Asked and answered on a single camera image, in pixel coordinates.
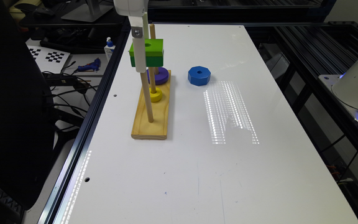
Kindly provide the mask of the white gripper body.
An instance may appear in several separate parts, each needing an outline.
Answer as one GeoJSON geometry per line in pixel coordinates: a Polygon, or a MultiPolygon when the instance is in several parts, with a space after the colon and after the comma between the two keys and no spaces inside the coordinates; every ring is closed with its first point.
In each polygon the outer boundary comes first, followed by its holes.
{"type": "Polygon", "coordinates": [[[121,16],[142,17],[147,12],[149,0],[114,0],[113,3],[121,16]]]}

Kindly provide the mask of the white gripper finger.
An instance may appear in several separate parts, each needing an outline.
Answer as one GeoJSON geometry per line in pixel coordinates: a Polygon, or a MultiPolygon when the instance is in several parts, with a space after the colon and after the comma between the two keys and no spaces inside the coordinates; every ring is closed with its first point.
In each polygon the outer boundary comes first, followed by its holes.
{"type": "Polygon", "coordinates": [[[149,35],[149,22],[148,22],[147,12],[145,12],[144,15],[142,16],[142,22],[143,22],[144,39],[149,39],[150,35],[149,35]]]}
{"type": "Polygon", "coordinates": [[[145,73],[145,39],[143,18],[129,16],[129,22],[131,24],[135,69],[139,73],[145,73]]]}

